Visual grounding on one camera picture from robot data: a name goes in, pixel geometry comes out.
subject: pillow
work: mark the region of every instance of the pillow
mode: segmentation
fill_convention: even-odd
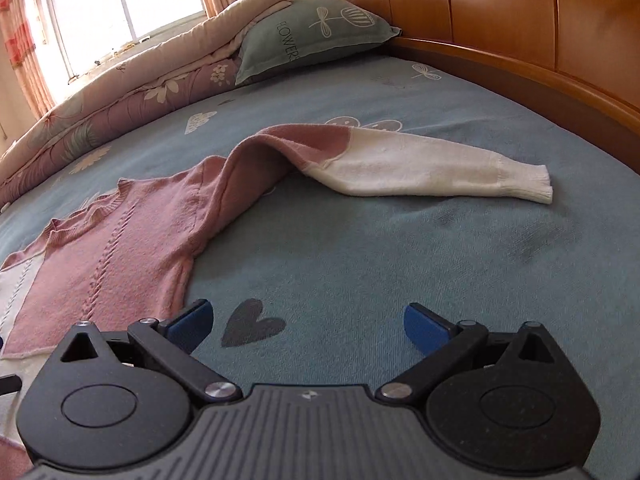
[[[264,18],[246,35],[236,84],[255,80],[258,74],[272,76],[350,56],[398,34],[399,28],[344,0],[292,0],[291,6]]]

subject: headboard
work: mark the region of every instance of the headboard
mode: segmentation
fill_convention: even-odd
[[[640,0],[349,0],[385,48],[517,101],[640,173]]]

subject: bed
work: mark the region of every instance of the bed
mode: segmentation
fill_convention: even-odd
[[[535,319],[600,407],[588,470],[631,478],[640,471],[638,1],[506,0],[508,12],[505,0],[350,1],[402,27],[402,37],[194,102],[99,146],[0,215],[1,259],[121,177],[227,156],[272,124],[361,125],[546,164],[550,206],[353,198],[288,176],[197,258],[185,302],[210,299],[216,320],[194,355],[245,389],[377,388],[421,358],[401,329],[411,301],[494,331]],[[593,23],[575,23],[587,4]],[[584,44],[589,26],[599,43]],[[594,66],[607,48],[616,55]]]

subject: pink sweater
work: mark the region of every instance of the pink sweater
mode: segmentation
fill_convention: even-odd
[[[193,259],[208,240],[293,167],[359,196],[515,196],[549,203],[544,166],[446,140],[348,126],[285,124],[244,140],[228,158],[153,180],[120,180],[64,220],[53,219],[0,269],[0,376],[18,370],[28,389],[69,326],[90,319],[122,330],[182,307]],[[0,480],[24,470],[14,402],[2,412]]]

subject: mattress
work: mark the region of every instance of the mattress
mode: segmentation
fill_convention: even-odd
[[[165,176],[226,156],[272,124],[325,122],[546,164],[554,201],[354,198],[292,174],[197,258],[185,300],[210,300],[215,324],[194,355],[245,391],[254,383],[377,388],[421,359],[402,330],[412,301],[494,331],[538,320],[601,410],[587,468],[603,479],[640,471],[640,176],[519,104],[420,64],[350,58],[142,126],[1,214],[0,260],[120,177]]]

